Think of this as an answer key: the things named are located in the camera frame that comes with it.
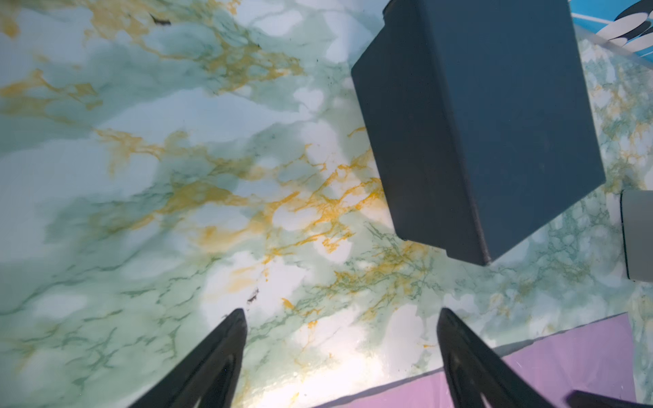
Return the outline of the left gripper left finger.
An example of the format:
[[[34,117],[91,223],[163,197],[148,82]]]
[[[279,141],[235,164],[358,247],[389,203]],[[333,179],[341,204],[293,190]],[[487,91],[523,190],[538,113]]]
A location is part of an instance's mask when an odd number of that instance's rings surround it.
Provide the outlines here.
[[[248,325],[233,310],[133,407],[230,407],[241,372]]]

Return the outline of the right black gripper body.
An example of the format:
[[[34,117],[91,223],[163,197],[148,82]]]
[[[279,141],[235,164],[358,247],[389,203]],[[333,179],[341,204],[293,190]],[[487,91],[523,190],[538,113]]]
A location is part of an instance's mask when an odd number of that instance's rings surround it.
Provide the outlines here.
[[[627,277],[652,282],[652,191],[624,190],[620,210]]]

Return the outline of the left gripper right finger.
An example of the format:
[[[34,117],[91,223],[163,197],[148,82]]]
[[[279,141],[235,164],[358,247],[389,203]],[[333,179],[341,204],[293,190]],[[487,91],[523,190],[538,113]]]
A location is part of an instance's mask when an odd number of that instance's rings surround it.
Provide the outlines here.
[[[448,308],[440,311],[437,338],[454,406],[552,406]]]

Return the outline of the purple wrapping paper sheet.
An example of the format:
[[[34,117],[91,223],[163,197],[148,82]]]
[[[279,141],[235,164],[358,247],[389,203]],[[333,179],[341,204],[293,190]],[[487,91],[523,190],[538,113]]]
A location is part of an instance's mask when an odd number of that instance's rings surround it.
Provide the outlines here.
[[[634,340],[618,314],[534,341],[490,348],[452,310],[437,324],[442,368],[331,407],[637,407]]]

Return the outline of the dark blue gift box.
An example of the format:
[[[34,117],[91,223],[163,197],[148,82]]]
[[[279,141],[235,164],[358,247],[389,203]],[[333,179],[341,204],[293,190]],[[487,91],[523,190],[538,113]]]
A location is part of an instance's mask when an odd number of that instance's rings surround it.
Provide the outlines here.
[[[489,265],[605,183],[565,1],[391,1],[351,74],[399,238]]]

